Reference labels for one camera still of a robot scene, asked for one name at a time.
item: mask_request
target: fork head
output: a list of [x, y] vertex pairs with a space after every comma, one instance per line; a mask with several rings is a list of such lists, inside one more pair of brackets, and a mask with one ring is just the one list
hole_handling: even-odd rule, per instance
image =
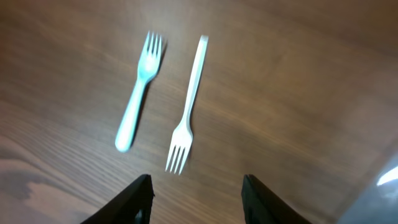
[[151, 81], [159, 71], [162, 55], [162, 36], [148, 32], [138, 61], [138, 78]]
[[174, 174], [177, 172], [178, 165], [180, 165], [180, 161], [182, 158], [182, 162], [180, 165], [179, 175], [182, 172], [182, 169], [187, 161], [187, 157], [192, 145], [193, 141], [193, 134], [189, 127], [189, 125], [184, 124], [181, 122], [173, 132], [172, 142], [170, 144], [169, 155], [167, 156], [167, 163], [166, 163], [166, 170], [170, 166], [170, 172], [174, 169]]

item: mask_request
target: light blue plastic fork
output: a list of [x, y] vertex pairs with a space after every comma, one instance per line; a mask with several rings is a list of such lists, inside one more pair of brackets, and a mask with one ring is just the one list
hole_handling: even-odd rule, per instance
[[158, 36], [157, 34], [155, 36], [152, 33], [150, 41], [149, 37], [150, 32], [148, 32], [141, 57], [138, 61], [136, 85], [132, 91], [114, 142], [120, 152], [127, 152], [131, 147], [134, 133], [136, 132], [137, 119], [145, 87], [159, 71], [160, 56], [162, 55], [162, 36]]

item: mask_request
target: utensil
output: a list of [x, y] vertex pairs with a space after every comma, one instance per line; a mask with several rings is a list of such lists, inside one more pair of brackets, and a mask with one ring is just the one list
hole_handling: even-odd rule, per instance
[[145, 87], [159, 71], [160, 56], [162, 55], [162, 36], [156, 34], [155, 37], [155, 34], [152, 33], [150, 40], [149, 36], [150, 32], [148, 32], [144, 48], [138, 61], [136, 84], [114, 142], [116, 148], [120, 152], [127, 152], [130, 149], [137, 126], [139, 109], [141, 107]]
[[170, 160], [173, 157], [172, 165], [170, 167], [170, 172], [173, 171], [175, 160], [177, 160], [177, 163], [174, 168], [174, 174], [176, 173], [178, 165], [180, 164], [180, 160], [182, 158], [180, 172], [178, 173], [179, 175], [181, 174], [181, 171], [185, 165], [185, 161], [187, 160], [192, 145], [193, 134], [190, 127], [190, 117], [191, 117], [193, 102], [195, 101], [195, 95], [198, 90], [200, 74], [203, 68], [203, 62], [205, 60], [207, 42], [208, 42], [208, 36], [203, 35], [200, 37], [197, 54], [193, 61], [191, 78], [189, 80], [187, 100], [185, 102], [184, 113], [182, 115], [180, 124], [174, 129], [172, 136], [172, 141], [170, 144], [169, 155], [167, 157], [165, 171], [167, 171], [167, 169], [169, 168]]

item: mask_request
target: brown wooden surface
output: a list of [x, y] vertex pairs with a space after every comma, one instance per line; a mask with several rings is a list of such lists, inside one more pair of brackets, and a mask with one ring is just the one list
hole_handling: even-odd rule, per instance
[[[244, 223], [252, 173], [334, 223], [398, 137], [393, 0], [0, 2], [0, 222], [78, 223], [140, 174], [152, 223]], [[133, 148], [114, 147], [148, 30], [168, 40]], [[181, 176], [164, 172], [199, 38]]]

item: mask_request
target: fork handle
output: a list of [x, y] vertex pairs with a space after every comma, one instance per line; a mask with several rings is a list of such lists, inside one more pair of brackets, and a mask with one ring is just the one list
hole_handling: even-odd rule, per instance
[[188, 92], [187, 92], [187, 100], [185, 102], [184, 114], [182, 115], [182, 120], [187, 122], [187, 126], [189, 127], [189, 120], [191, 116], [193, 102], [195, 101], [195, 96], [198, 90], [198, 85], [200, 81], [200, 74], [203, 68], [203, 62], [205, 61], [206, 48], [208, 36], [201, 36], [197, 54], [195, 55], [195, 59], [193, 61], [193, 67], [191, 72], [191, 78], [189, 80]]
[[145, 86], [146, 83], [137, 78], [114, 142], [120, 152], [127, 152], [130, 149], [134, 133], [136, 132], [138, 114]]

